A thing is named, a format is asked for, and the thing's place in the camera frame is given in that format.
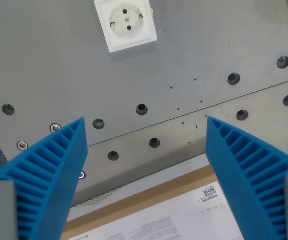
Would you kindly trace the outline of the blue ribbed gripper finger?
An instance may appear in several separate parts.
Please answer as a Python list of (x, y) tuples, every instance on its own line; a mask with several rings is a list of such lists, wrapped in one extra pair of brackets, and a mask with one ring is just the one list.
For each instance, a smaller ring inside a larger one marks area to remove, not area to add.
[(80, 118), (0, 168), (0, 181), (15, 185), (20, 240), (60, 239), (87, 155)]
[(284, 183), (288, 155), (210, 116), (206, 155), (243, 238), (287, 239)]

